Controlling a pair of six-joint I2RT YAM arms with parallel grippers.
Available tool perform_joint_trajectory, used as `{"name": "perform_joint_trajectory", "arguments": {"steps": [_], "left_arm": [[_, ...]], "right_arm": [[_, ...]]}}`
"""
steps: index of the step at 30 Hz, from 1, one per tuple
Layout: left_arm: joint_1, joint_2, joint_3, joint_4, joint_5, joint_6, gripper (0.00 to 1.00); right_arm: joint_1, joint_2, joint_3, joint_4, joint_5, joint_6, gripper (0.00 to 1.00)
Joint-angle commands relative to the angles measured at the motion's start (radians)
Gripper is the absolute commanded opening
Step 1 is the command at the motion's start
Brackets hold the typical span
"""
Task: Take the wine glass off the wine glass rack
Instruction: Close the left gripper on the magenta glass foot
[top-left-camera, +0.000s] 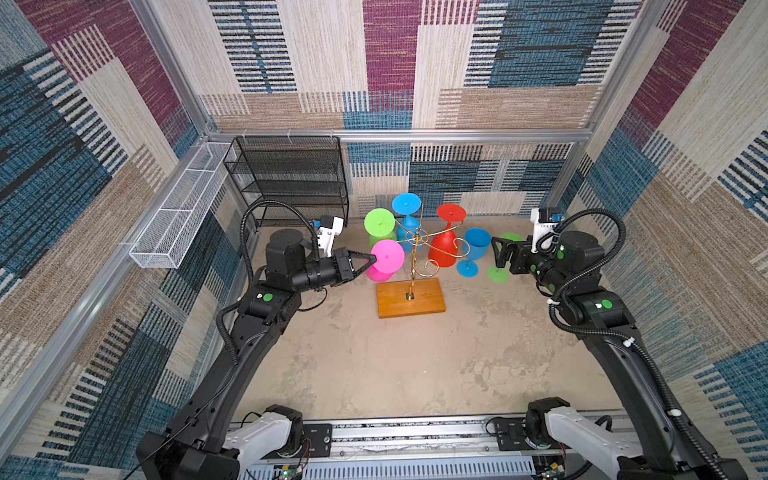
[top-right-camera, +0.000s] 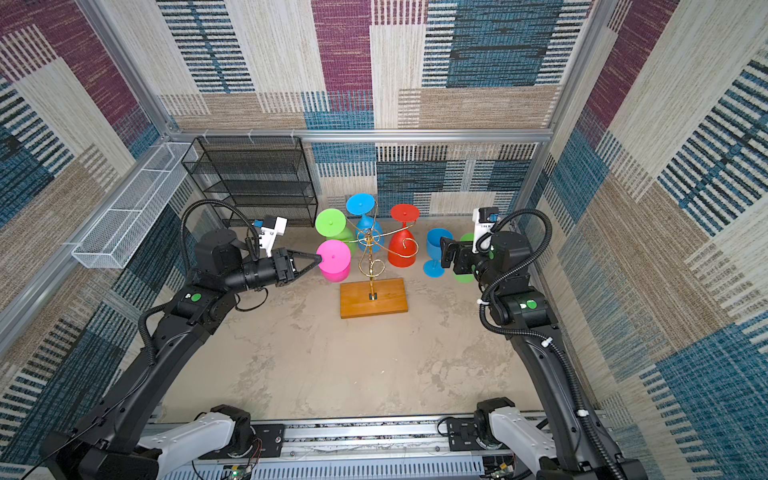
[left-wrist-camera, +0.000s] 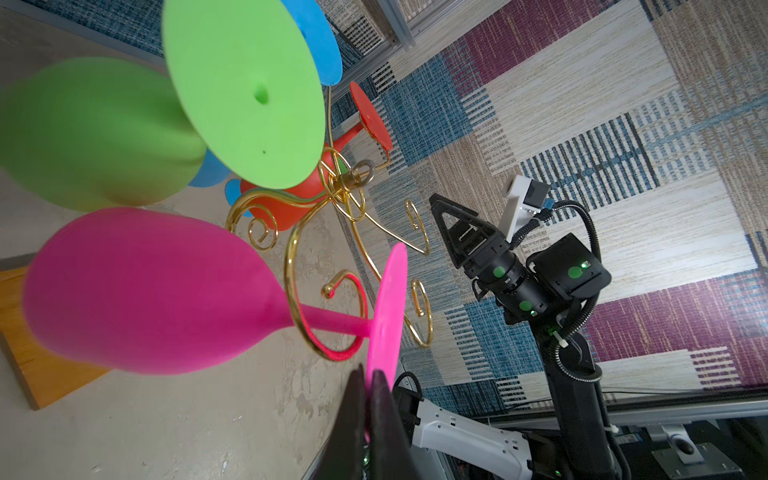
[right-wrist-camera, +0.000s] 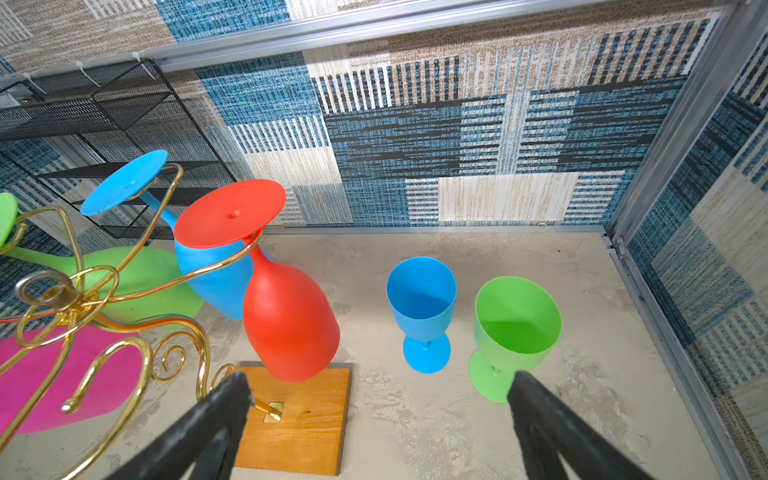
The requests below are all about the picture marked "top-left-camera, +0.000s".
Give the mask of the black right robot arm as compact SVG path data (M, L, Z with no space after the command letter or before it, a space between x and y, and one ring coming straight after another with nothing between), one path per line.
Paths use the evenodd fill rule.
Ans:
M531 275L559 330L582 341L609 379L639 445L622 447L605 426L583 418L559 397L533 401L527 443L563 446L612 479L744 479L738 460L720 455L697 429L646 350L625 302L601 286L601 269L621 251L626 226L616 213L590 208L563 217L557 208L532 212L524 240L494 237L497 267Z

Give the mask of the green wine glass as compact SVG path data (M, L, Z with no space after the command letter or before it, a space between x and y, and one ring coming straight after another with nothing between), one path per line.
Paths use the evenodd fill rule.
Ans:
M386 208L371 210L364 219L364 228L369 235L369 246L373 248L382 240L396 240L395 217Z
M504 233L501 237L506 240L523 241L521 236L514 233ZM488 278L495 283L506 283L509 280L510 275L508 267L498 268L496 266L488 267L486 274Z

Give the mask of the green wine glass back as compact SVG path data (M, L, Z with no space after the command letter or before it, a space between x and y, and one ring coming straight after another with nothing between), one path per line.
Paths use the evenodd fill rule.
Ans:
M369 235L369 246L373 248L382 240L396 240L395 217L386 208L371 210L364 219L364 228Z

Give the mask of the green wine glass front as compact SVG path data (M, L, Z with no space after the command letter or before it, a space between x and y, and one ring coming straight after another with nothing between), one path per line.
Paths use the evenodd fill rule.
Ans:
M504 233L501 237L506 240L523 241L521 236L514 233ZM508 267L498 268L496 266L488 267L486 274L488 278L495 283L506 283L509 280L510 275Z

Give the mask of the light blue wine glass front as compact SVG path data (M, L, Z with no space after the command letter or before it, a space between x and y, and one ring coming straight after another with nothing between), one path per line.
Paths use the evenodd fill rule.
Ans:
M457 264L457 272L465 278L473 278L479 272L477 261L487 252L491 234L482 228L469 229L464 237L465 259Z

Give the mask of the pink wine glass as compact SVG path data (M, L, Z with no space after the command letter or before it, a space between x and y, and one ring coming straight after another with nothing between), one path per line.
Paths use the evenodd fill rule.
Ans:
M371 249L376 262L366 271L367 277L377 283L387 282L405 262L403 248L394 240L381 240Z

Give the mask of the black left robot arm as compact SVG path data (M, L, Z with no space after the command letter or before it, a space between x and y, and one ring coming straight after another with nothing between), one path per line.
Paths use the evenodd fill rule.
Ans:
M254 422L230 429L236 409L269 350L300 311L302 295L356 280L376 262L370 253L321 251L313 222L304 231L274 232L266 263L248 266L248 288L224 307L215 324L224 346L161 434L148 432L136 449L148 479L236 479L264 457L291 459L309 453L300 412L273 405Z

